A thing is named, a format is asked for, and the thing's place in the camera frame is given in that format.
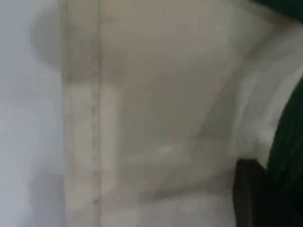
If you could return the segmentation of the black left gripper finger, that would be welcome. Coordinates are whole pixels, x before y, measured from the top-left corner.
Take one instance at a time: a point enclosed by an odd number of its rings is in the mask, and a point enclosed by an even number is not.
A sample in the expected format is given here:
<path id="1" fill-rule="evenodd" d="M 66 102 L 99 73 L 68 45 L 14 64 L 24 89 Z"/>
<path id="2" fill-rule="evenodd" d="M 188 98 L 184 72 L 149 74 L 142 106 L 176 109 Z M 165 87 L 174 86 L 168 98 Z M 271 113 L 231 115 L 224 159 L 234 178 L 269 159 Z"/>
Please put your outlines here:
<path id="1" fill-rule="evenodd" d="M 233 208 L 238 227 L 301 227 L 303 217 L 253 159 L 239 159 L 233 183 Z"/>

